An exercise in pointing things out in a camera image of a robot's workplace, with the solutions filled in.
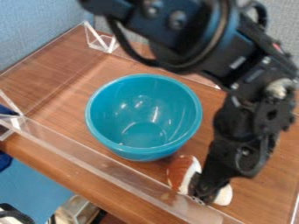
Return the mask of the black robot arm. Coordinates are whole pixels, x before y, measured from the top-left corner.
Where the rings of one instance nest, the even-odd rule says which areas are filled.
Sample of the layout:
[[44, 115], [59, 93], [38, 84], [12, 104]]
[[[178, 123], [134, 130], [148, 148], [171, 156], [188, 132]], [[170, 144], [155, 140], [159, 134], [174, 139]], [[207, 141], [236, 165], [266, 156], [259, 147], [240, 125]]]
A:
[[126, 53], [150, 67], [199, 74], [227, 93], [202, 171], [187, 181], [200, 202], [230, 202], [234, 178], [254, 178], [295, 123], [299, 67], [267, 35], [258, 0], [78, 0], [107, 20]]

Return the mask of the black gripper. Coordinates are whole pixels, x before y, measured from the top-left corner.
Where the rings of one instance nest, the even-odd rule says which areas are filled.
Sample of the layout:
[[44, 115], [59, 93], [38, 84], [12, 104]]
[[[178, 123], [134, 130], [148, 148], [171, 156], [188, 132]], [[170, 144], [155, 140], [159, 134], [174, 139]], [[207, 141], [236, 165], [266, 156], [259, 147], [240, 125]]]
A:
[[[204, 179], [254, 178], [271, 158], [278, 139], [278, 133], [240, 138], [215, 129], [203, 168]], [[231, 184], [214, 185], [204, 179], [199, 172], [192, 174], [188, 184], [191, 198], [204, 205], [228, 205], [234, 196]]]

